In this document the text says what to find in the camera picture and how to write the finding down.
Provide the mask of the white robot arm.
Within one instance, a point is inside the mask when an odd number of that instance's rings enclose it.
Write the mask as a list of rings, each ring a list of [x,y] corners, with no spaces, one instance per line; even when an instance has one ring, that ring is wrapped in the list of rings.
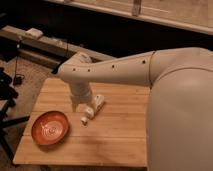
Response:
[[[92,103],[91,82],[149,87],[148,171],[213,171],[213,51],[156,50],[97,63],[78,52],[56,74],[74,106]]]

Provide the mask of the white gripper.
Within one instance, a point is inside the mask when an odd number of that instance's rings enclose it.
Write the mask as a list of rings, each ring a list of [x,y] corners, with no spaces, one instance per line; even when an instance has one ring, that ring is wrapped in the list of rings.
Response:
[[[88,83],[71,83],[69,88],[73,112],[76,112],[79,104],[92,101],[92,90]],[[92,114],[94,110],[91,106],[86,105],[84,112]]]

